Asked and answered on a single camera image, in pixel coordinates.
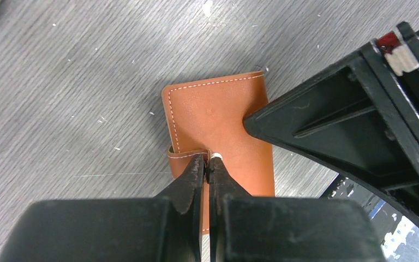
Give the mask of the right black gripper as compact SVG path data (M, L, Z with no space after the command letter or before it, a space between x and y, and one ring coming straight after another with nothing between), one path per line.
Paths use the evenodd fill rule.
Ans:
M419 30L408 22L243 124L249 135L352 179L419 227Z

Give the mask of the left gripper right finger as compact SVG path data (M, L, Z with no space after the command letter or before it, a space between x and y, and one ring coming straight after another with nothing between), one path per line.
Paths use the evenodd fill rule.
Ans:
M212 261L384 261L364 209L351 200L250 195L223 161L209 163Z

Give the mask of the brown leather card holder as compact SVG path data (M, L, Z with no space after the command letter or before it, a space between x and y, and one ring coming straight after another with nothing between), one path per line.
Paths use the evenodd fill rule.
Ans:
M250 136L243 119L267 105L263 72L166 86L161 93L174 178L190 160L219 154L230 176L249 194L275 195L272 146Z

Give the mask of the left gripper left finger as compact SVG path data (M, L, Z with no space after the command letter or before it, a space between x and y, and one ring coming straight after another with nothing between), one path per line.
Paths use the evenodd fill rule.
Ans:
M205 167L195 155L152 198L33 203L0 261L200 261Z

